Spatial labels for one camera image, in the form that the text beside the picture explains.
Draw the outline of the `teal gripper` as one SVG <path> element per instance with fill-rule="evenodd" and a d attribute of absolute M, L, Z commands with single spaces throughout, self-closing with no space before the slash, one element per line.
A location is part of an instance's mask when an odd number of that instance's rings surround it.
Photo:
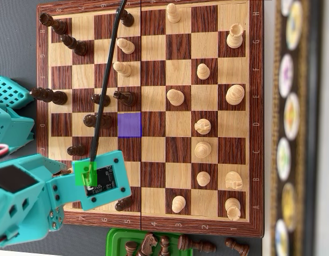
<path fill-rule="evenodd" d="M 48 221 L 50 231 L 61 228 L 65 219 L 64 205 L 81 199 L 82 186 L 76 185 L 75 174 L 61 162 L 40 156 L 41 170 L 39 177 L 53 177 L 46 183 L 50 200 Z"/>

